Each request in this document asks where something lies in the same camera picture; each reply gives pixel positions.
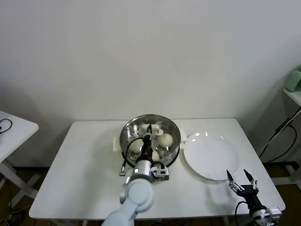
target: floor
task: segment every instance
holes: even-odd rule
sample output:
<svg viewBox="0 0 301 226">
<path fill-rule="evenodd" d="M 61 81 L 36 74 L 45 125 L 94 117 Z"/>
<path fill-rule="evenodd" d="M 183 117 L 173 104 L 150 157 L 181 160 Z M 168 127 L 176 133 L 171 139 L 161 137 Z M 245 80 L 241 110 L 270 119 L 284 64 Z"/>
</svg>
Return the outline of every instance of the floor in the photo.
<svg viewBox="0 0 301 226">
<path fill-rule="evenodd" d="M 267 167 L 267 171 L 271 177 L 286 177 L 288 173 L 284 167 L 279 166 L 269 166 Z M 19 170 L 17 175 L 27 181 L 31 178 L 34 173 L 39 173 L 42 175 L 41 179 L 35 184 L 34 188 L 39 189 L 41 186 L 43 179 L 46 176 L 46 170 Z M 9 182 L 9 187 L 11 189 L 12 196 L 14 196 L 19 189 Z M 301 226 L 301 220 L 298 216 L 301 216 L 300 206 L 301 203 L 301 192 L 294 185 L 285 185 L 285 186 L 277 186 L 278 191 L 280 192 L 285 204 L 286 210 L 284 211 L 280 221 L 280 226 Z M 6 218 L 9 213 L 8 203 L 10 201 L 9 188 L 5 184 L 0 190 L 0 221 L 3 218 Z M 20 220 L 18 224 L 11 224 L 10 226 L 54 226 L 53 223 L 50 223 L 48 220 L 33 220 L 28 216 L 28 211 L 30 208 L 30 204 L 32 203 L 32 199 L 28 197 L 24 197 L 21 202 L 12 210 L 17 211 L 24 207 L 24 211 L 21 211 L 20 217 L 24 216 L 23 221 Z M 136 221 L 135 226 L 223 226 L 222 218 L 195 218 L 191 219 L 181 219 L 181 220 L 162 220 L 157 223 L 157 221 Z M 74 221 L 75 225 L 81 225 L 82 221 Z M 99 226 L 101 222 L 98 221 L 89 221 L 88 226 Z M 2 221 L 0 226 L 5 226 L 5 222 Z"/>
</svg>

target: cable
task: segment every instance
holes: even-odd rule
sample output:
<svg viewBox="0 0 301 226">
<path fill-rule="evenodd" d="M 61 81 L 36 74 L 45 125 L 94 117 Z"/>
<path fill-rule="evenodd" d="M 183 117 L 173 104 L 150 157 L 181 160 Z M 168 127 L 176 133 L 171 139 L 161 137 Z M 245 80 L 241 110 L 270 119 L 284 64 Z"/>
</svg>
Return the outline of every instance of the cable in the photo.
<svg viewBox="0 0 301 226">
<path fill-rule="evenodd" d="M 2 220 L 0 220 L 0 223 L 1 223 L 2 221 L 5 221 L 6 225 L 7 225 L 7 226 L 10 226 L 9 223 L 8 223 L 8 221 L 7 221 L 5 218 L 3 218 Z"/>
<path fill-rule="evenodd" d="M 236 226 L 239 226 L 239 225 L 238 225 L 238 221 L 237 221 L 237 210 L 238 210 L 239 205 L 242 204 L 242 203 L 247 204 L 245 201 L 241 201 L 241 202 L 239 202 L 239 203 L 237 204 L 237 206 L 236 206 L 236 208 L 235 208 L 235 215 L 234 215 L 234 217 L 235 217 L 235 223 L 236 223 Z"/>
<path fill-rule="evenodd" d="M 8 128 L 8 129 L 6 129 L 6 130 L 4 130 L 4 131 L 0 131 L 0 134 L 1 134 L 1 133 L 5 133 L 5 132 L 9 131 L 9 130 L 10 130 L 10 128 L 13 126 L 13 122 L 12 122 L 10 119 L 1 119 L 1 120 L 0 120 L 0 123 L 1 123 L 1 122 L 3 122 L 4 120 L 7 120 L 7 121 L 9 121 L 9 122 L 10 122 L 10 126 L 9 126 L 9 128 Z"/>
<path fill-rule="evenodd" d="M 14 213 L 17 213 L 17 212 L 23 211 L 24 209 L 26 209 L 26 208 L 28 208 L 28 207 L 31 207 L 31 205 L 25 206 L 24 208 L 22 208 L 22 209 L 20 209 L 20 210 L 17 210 L 17 211 L 11 212 L 11 214 L 14 214 Z"/>
<path fill-rule="evenodd" d="M 296 111 L 296 113 L 292 116 L 292 118 L 287 118 L 284 123 L 282 123 L 277 129 L 276 132 L 274 133 L 274 135 L 271 137 L 271 139 L 268 141 L 268 143 L 266 145 L 264 145 L 261 149 L 259 149 L 259 151 L 261 151 L 262 149 L 263 152 L 260 154 L 259 158 L 263 155 L 263 153 L 265 152 L 265 150 L 267 149 L 267 146 L 272 142 L 273 139 L 275 139 L 292 121 L 294 118 L 297 117 L 298 114 L 301 113 L 301 107 L 298 108 L 298 110 Z"/>
<path fill-rule="evenodd" d="M 11 203 L 12 203 L 12 195 L 11 195 L 11 190 L 10 190 L 10 186 L 9 183 L 7 181 L 7 179 L 5 178 L 5 176 L 3 176 L 3 179 L 5 180 L 5 183 L 8 186 L 8 190 L 9 190 L 9 197 L 10 197 L 10 203 L 9 203 L 9 214 L 11 214 Z"/>
<path fill-rule="evenodd" d="M 293 130 L 294 130 L 294 132 L 295 132 L 295 138 L 293 139 L 293 143 L 291 144 L 291 146 L 282 154 L 282 155 L 280 155 L 280 156 L 278 156 L 278 157 L 276 157 L 275 159 L 272 159 L 272 160 L 270 160 L 270 161 L 268 161 L 268 162 L 271 162 L 271 161 L 274 161 L 274 160 L 276 160 L 276 159 L 279 159 L 279 158 L 281 158 L 282 156 L 284 156 L 286 153 L 288 153 L 289 151 L 290 151 L 290 149 L 293 147 L 293 145 L 295 144 L 295 142 L 296 142 L 296 140 L 297 140 L 297 131 L 296 131 L 296 129 L 295 129 L 295 127 L 294 126 L 292 126 L 292 125 L 289 125 L 289 127 L 290 128 L 292 128 Z"/>
<path fill-rule="evenodd" d="M 269 146 L 269 145 L 266 145 L 266 146 L 264 147 L 263 152 L 259 155 L 259 158 L 262 157 L 262 155 L 265 153 L 265 151 L 266 151 L 266 149 L 267 149 L 268 146 Z"/>
</svg>

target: white side table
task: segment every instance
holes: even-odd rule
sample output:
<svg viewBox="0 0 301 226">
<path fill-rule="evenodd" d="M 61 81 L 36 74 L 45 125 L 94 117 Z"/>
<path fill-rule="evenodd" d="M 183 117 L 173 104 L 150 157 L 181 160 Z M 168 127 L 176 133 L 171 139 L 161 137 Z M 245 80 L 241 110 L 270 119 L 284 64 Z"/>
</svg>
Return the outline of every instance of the white side table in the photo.
<svg viewBox="0 0 301 226">
<path fill-rule="evenodd" d="M 174 120 L 187 135 L 211 131 L 235 147 L 239 168 L 234 179 L 249 184 L 244 169 L 258 180 L 258 197 L 267 207 L 285 209 L 285 204 L 239 123 L 235 119 Z M 121 153 L 113 152 L 113 137 L 127 121 L 79 121 L 72 124 L 29 215 L 35 219 L 105 219 L 120 207 L 124 177 L 119 176 Z M 169 167 L 168 181 L 154 182 L 153 206 L 138 219 L 206 218 L 234 215 L 243 199 L 228 187 L 228 181 L 211 181 L 195 173 L 183 152 Z M 238 214 L 247 215 L 246 205 Z"/>
<path fill-rule="evenodd" d="M 0 134 L 0 173 L 21 189 L 21 191 L 12 199 L 11 207 L 13 208 L 25 195 L 33 199 L 36 197 L 38 191 L 33 189 L 32 186 L 38 181 L 40 175 L 35 174 L 27 183 L 25 183 L 16 175 L 16 171 L 10 164 L 8 162 L 4 163 L 3 161 L 30 138 L 39 127 L 36 123 L 0 111 L 0 120 L 4 118 L 10 119 L 13 122 L 13 125 L 10 130 Z M 1 126 L 5 129 L 6 126 L 9 126 L 9 122 L 3 121 Z"/>
</svg>

